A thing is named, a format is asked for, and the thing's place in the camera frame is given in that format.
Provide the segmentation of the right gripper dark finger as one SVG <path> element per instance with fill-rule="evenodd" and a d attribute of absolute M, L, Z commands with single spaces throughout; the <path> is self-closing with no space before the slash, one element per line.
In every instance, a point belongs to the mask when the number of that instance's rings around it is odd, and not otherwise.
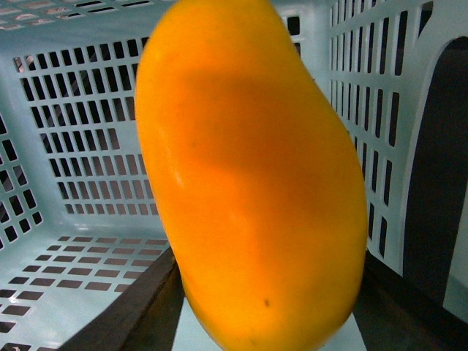
<path fill-rule="evenodd" d="M 167 249 L 61 350 L 171 350 L 183 305 L 181 276 Z"/>

